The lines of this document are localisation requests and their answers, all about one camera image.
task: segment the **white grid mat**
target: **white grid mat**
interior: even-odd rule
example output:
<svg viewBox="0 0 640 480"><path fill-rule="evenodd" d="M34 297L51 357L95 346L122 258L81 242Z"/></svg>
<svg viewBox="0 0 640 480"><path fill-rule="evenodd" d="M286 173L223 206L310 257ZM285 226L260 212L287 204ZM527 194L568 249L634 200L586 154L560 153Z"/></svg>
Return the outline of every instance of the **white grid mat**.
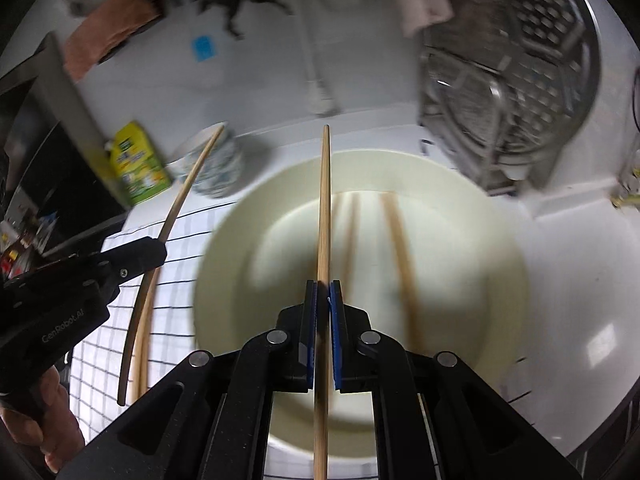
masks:
<svg viewBox="0 0 640 480"><path fill-rule="evenodd" d="M429 158L436 147L429 139L417 146L417 153ZM212 206L178 217L166 244L167 259L162 268L152 323L149 348L149 385L153 386L172 368L195 350L192 293L200 258L213 229L220 224L235 202ZM102 250L108 250L145 236L157 237L162 222L156 222L107 238ZM142 277L121 285L121 292L109 306L110 319L87 336L74 349L70 377L70 407L78 418L87 442L95 438L126 407L116 403L122 348L133 304ZM507 400L532 426L533 397L526 353L520 354L499 387ZM333 479L369 480L377 478L375 462L349 464L330 459ZM269 447L265 478L311 480L313 461L302 455Z"/></svg>
<svg viewBox="0 0 640 480"><path fill-rule="evenodd" d="M167 258L156 291L149 344L149 385L153 386L195 350L191 296L199 259L212 230L233 203L213 206L178 217L166 244ZM162 222L113 235L109 250L145 236L157 237ZM120 286L109 305L111 317L74 349L69 396L87 441L92 440L125 408L116 403L124 338L142 277Z"/></svg>

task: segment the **finger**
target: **finger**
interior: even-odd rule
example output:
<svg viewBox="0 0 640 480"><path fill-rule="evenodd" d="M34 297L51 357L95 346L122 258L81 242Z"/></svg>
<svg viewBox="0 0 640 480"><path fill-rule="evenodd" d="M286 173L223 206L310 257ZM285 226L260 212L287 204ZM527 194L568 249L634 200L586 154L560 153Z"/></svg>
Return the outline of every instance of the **finger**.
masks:
<svg viewBox="0 0 640 480"><path fill-rule="evenodd" d="M53 404L60 386L60 374L55 366L49 368L40 378L40 395L47 406Z"/></svg>
<svg viewBox="0 0 640 480"><path fill-rule="evenodd" d="M76 418L69 410L68 393L59 384L56 397L42 419L44 438L40 450L45 454L55 451L68 434L76 432L76 425Z"/></svg>
<svg viewBox="0 0 640 480"><path fill-rule="evenodd" d="M42 430L32 418L6 408L0 409L0 416L12 439L18 444L39 446L42 443Z"/></svg>
<svg viewBox="0 0 640 480"><path fill-rule="evenodd" d="M59 469L72 460L83 447L84 436L82 436L80 430L75 430L68 434L52 453L45 455L45 462L54 473L57 473Z"/></svg>

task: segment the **chopstick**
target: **chopstick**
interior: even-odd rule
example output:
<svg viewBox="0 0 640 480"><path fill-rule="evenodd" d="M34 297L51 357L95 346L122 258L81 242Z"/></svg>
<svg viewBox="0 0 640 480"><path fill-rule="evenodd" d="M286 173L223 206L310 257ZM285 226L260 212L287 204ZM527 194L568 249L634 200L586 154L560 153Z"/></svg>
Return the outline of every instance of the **chopstick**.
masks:
<svg viewBox="0 0 640 480"><path fill-rule="evenodd" d="M353 261L356 253L356 229L360 222L360 195L355 192L351 197L351 210L349 215L349 226L347 229L346 246L344 248L344 270L342 279L340 280L340 288L342 289L342 298L344 303L353 301L351 297L351 289L353 285Z"/></svg>
<svg viewBox="0 0 640 480"><path fill-rule="evenodd" d="M218 137L222 133L224 125L217 127L213 133L209 142L205 145L202 153L198 157L198 160L191 168L187 178L182 184L178 196L175 198L169 213L162 224L158 240L162 243L166 243L169 239L169 233L174 227L175 219L178 218L178 213L184 204L185 199L196 180L198 173L204 164L207 155L213 149L213 145L218 140ZM127 381L129 380L129 368L131 366L131 357L134 349L134 342L140 339L140 352L136 352L136 359L138 364L134 368L134 384L135 388L134 397L132 401L135 402L143 395L147 390L147 372L142 372L144 368L148 366L148 342L151 329L151 317L153 312L154 297L156 294L156 285L158 284L158 278L160 275L160 269L150 270L145 272L142 276L142 282L138 289L138 295L136 296L136 302L133 306L133 312L131 313L131 319L129 321L129 328L127 329L127 336L124 341L124 350L122 351L122 362L120 363L120 377L118 378L118 404L124 406L127 400ZM142 326L144 332L139 330L141 319L144 319Z"/></svg>
<svg viewBox="0 0 640 480"><path fill-rule="evenodd" d="M415 286L414 270L407 250L406 235L398 211L398 197L395 193L380 196L385 210L386 223L391 231L391 241L396 253L396 266L400 274L400 297L404 310L404 325L409 339L409 350L424 354L424 340L420 331L420 303Z"/></svg>
<svg viewBox="0 0 640 480"><path fill-rule="evenodd" d="M331 262L331 148L329 126L322 133L320 158L320 221L318 228L318 305L316 306L316 364L314 378L314 480L326 480L329 423L330 327L329 293Z"/></svg>

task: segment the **blue sticker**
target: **blue sticker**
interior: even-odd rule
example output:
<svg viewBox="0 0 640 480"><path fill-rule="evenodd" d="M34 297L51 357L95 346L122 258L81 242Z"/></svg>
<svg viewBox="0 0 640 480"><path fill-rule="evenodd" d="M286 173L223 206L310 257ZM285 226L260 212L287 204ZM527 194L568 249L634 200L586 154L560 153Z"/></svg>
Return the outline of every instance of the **blue sticker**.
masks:
<svg viewBox="0 0 640 480"><path fill-rule="evenodd" d="M191 42L193 54L198 62L205 61L216 55L216 48L209 36L199 36Z"/></svg>

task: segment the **dish rack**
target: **dish rack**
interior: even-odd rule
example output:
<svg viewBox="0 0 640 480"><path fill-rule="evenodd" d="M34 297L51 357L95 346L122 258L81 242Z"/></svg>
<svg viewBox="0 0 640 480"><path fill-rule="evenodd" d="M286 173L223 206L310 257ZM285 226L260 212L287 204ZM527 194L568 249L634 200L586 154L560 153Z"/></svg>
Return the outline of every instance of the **dish rack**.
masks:
<svg viewBox="0 0 640 480"><path fill-rule="evenodd" d="M598 90L585 0L451 0L424 33L421 123L490 194L544 187Z"/></svg>

